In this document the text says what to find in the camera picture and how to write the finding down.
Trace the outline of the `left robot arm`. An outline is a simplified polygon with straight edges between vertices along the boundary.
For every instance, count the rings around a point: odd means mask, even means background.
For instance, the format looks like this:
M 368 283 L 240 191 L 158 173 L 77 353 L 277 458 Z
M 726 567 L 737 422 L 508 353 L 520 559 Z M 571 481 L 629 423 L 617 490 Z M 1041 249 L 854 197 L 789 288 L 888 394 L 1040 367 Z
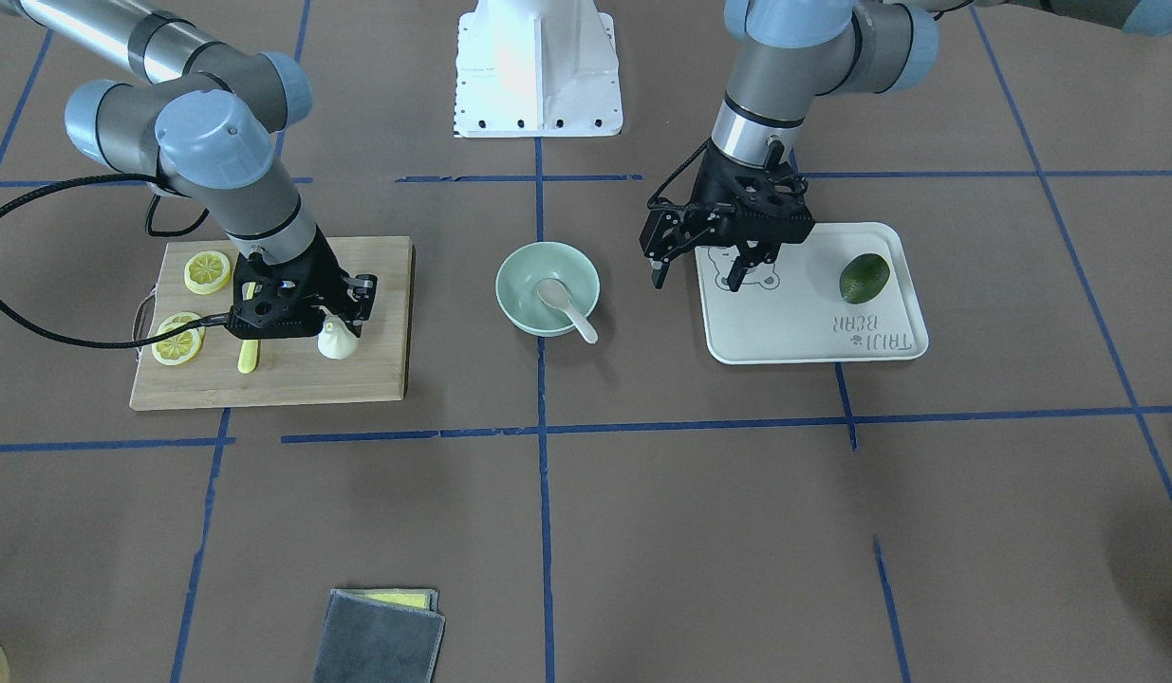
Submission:
M 701 247 L 737 251 L 721 284 L 740 291 L 782 246 L 815 228 L 808 180 L 789 159 L 810 105 L 843 93 L 901 91 L 922 82 L 939 53 L 942 14 L 965 1 L 729 1 L 740 42 L 713 134 L 691 155 L 699 176 L 682 204 L 650 194 L 639 245 L 652 286 Z

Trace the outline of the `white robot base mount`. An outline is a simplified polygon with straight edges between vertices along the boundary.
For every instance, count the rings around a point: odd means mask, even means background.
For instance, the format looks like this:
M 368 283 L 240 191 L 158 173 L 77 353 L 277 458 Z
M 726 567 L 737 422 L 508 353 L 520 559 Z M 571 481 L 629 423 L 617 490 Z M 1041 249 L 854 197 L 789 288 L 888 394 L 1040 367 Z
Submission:
M 594 1 L 478 1 L 456 37 L 457 138 L 621 134 L 615 23 Z

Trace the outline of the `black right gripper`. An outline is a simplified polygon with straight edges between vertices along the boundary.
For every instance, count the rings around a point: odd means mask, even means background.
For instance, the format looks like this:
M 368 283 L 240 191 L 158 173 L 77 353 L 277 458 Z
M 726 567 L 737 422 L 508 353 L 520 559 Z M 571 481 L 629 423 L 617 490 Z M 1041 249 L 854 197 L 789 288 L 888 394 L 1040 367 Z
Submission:
M 244 300 L 241 288 L 255 282 L 254 298 Z M 321 232 L 293 260 L 270 265 L 260 255 L 236 260 L 233 307 L 227 330 L 237 339 L 309 339 L 335 315 L 355 337 L 362 336 L 379 293 L 379 276 L 348 275 L 340 268 L 328 239 Z

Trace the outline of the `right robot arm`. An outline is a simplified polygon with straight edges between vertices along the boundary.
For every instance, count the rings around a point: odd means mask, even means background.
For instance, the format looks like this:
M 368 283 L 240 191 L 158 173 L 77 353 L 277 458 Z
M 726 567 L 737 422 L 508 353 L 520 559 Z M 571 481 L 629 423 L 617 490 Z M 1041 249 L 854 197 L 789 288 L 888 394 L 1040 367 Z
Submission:
M 339 320 L 360 336 L 377 276 L 348 275 L 275 153 L 273 135 L 312 107 L 286 53 L 248 55 L 143 1 L 0 1 L 124 66 L 141 86 L 95 81 L 64 105 L 64 129 L 107 175 L 199 202 L 239 252 L 233 307 L 202 317 L 237 339 L 307 339 Z

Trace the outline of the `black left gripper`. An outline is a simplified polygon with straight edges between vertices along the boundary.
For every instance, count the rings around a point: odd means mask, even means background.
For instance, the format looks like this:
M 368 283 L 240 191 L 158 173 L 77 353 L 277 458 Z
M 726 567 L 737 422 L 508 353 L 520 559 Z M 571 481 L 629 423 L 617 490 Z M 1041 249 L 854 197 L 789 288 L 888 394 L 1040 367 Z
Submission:
M 691 194 L 682 204 L 663 192 L 699 162 Z M 800 245 L 815 230 L 804 203 L 808 179 L 795 172 L 782 141 L 755 153 L 752 168 L 704 141 L 647 202 L 642 254 L 650 259 L 650 284 L 663 289 L 672 261 L 699 247 L 734 247 L 728 291 L 740 291 L 747 273 L 771 262 L 782 245 Z

